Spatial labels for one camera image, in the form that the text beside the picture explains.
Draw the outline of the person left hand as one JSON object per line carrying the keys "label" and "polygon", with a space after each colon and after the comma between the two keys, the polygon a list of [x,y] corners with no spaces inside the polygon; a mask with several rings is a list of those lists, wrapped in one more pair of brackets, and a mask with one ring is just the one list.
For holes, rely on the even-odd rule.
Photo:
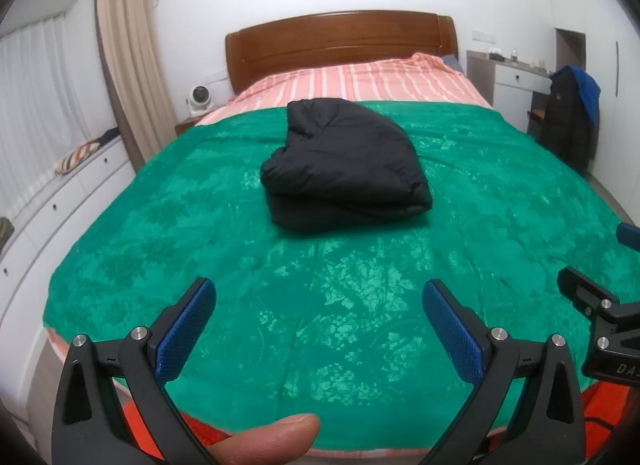
{"label": "person left hand", "polygon": [[208,448],[218,464],[287,464],[299,459],[320,433],[315,414],[297,414],[269,425],[255,427]]}

